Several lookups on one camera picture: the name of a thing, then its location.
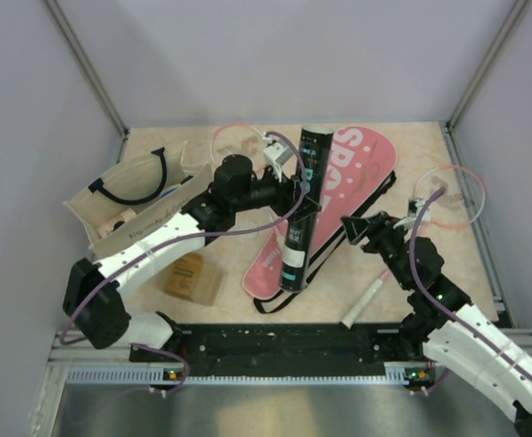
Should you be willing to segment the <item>black shuttlecock tube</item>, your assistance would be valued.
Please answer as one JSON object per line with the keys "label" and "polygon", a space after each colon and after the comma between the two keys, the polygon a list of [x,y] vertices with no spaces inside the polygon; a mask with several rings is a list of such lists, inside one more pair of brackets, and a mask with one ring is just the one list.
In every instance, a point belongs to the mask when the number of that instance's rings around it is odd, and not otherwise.
{"label": "black shuttlecock tube", "polygon": [[318,125],[302,127],[299,153],[305,166],[305,176],[300,176],[305,187],[305,197],[299,208],[289,217],[282,251],[280,287],[299,293],[306,286],[307,269],[315,231],[317,215],[322,206],[333,130]]}

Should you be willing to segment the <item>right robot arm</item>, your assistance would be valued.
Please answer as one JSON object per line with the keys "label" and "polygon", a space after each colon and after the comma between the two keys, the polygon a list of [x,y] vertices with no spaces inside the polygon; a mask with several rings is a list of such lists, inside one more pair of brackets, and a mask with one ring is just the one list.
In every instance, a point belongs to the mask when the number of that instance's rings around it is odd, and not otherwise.
{"label": "right robot arm", "polygon": [[352,245],[379,255],[413,311],[399,346],[413,361],[444,365],[488,398],[520,436],[532,436],[532,356],[502,332],[442,271],[444,260],[426,237],[408,235],[397,218],[344,216]]}

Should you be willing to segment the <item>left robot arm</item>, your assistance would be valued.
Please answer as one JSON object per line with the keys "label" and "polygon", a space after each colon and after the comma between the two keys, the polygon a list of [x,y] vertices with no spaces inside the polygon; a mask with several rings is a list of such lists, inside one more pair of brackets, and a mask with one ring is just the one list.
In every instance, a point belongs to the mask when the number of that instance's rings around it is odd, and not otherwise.
{"label": "left robot arm", "polygon": [[301,153],[291,178],[275,165],[270,161],[257,177],[249,158],[229,155],[208,188],[151,234],[96,262],[77,261],[70,271],[63,311],[83,340],[96,350],[121,342],[144,344],[162,361],[175,359],[181,340],[168,317],[161,312],[137,314],[126,304],[142,284],[179,258],[234,234],[240,212],[268,207],[289,225],[308,222],[301,236],[302,244],[308,244],[327,165]]}

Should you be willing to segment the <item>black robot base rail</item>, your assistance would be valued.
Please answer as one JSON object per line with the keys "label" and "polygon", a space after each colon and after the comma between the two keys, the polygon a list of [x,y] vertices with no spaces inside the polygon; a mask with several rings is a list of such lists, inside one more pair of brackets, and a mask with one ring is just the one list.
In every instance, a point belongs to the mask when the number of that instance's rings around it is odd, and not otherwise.
{"label": "black robot base rail", "polygon": [[193,377],[351,377],[402,363],[433,368],[419,342],[395,323],[190,323],[163,347],[185,359]]}

